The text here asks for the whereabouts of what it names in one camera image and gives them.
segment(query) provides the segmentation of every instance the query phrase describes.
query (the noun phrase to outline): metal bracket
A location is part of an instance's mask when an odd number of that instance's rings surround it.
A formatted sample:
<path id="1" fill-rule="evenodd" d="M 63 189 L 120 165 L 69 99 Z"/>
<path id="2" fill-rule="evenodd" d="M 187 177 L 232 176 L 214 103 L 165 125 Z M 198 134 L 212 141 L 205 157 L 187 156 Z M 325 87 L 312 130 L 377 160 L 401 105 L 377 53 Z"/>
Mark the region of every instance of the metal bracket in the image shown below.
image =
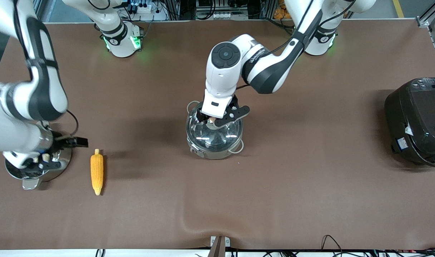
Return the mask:
<path id="1" fill-rule="evenodd" d="M 230 238 L 225 236 L 212 236 L 211 250 L 208 257 L 225 257 L 226 247 L 230 247 Z"/>
<path id="2" fill-rule="evenodd" d="M 429 21 L 421 21 L 419 16 L 416 17 L 416 21 L 418 23 L 418 27 L 426 27 L 426 28 L 428 28 L 430 26 Z"/>

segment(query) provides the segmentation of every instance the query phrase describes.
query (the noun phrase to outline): sticker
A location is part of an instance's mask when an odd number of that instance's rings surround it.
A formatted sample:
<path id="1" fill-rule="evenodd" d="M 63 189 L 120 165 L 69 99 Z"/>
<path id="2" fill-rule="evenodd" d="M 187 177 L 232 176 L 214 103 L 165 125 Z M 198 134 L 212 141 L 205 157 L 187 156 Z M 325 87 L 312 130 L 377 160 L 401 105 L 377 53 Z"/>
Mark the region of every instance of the sticker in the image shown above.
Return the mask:
<path id="1" fill-rule="evenodd" d="M 110 39 L 110 44 L 112 44 L 112 45 L 118 45 L 119 42 L 116 39 Z"/>
<path id="2" fill-rule="evenodd" d="M 329 37 L 328 36 L 323 36 L 323 37 L 321 37 L 321 39 L 320 39 L 320 41 L 322 42 L 322 43 L 325 43 L 325 42 L 327 42 L 329 40 Z"/>
<path id="3" fill-rule="evenodd" d="M 405 138 L 397 139 L 397 143 L 399 144 L 400 150 L 408 148 L 408 144 L 406 143 Z"/>

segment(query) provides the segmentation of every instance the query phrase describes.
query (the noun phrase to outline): label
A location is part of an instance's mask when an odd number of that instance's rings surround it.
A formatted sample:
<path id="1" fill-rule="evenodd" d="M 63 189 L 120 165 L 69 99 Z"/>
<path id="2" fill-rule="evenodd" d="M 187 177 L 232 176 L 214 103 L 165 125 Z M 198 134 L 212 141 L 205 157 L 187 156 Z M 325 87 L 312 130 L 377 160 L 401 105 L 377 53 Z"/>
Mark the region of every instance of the label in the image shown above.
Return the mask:
<path id="1" fill-rule="evenodd" d="M 397 143 L 399 144 L 400 150 L 408 148 L 408 144 L 406 143 L 405 138 L 397 139 Z"/>

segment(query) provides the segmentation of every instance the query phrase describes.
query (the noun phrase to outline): corn cob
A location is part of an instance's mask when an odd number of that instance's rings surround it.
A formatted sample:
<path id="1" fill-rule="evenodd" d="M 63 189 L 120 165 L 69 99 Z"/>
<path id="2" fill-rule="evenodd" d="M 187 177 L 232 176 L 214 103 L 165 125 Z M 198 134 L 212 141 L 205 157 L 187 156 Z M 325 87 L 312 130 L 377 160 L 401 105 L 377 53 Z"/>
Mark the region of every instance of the corn cob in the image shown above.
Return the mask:
<path id="1" fill-rule="evenodd" d="M 95 154 L 90 157 L 90 178 L 95 195 L 100 195 L 103 187 L 103 156 L 95 149 Z"/>

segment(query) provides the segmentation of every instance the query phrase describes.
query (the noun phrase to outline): brown table surface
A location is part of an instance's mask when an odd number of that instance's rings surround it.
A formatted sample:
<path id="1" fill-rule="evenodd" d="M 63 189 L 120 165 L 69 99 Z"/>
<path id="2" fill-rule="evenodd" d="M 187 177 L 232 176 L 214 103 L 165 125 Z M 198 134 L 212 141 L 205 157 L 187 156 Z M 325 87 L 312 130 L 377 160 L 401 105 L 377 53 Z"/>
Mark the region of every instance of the brown table surface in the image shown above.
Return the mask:
<path id="1" fill-rule="evenodd" d="M 220 161 L 191 154 L 185 140 L 208 54 L 244 33 L 274 49 L 282 29 L 155 23 L 142 52 L 118 59 L 92 24 L 48 28 L 77 135 L 90 145 L 37 191 L 22 190 L 0 153 L 0 249 L 189 248 L 212 235 L 239 248 L 314 249 L 325 234 L 343 248 L 435 247 L 435 169 L 391 154 L 383 113 L 392 90 L 435 76 L 435 50 L 415 20 L 344 21 L 333 47 L 302 55 L 276 94 L 238 91 L 251 107 L 245 149 Z M 11 39 L 0 81 L 27 78 Z M 58 123 L 74 128 L 67 114 Z M 100 197 L 90 184 L 94 148 L 106 154 Z"/>

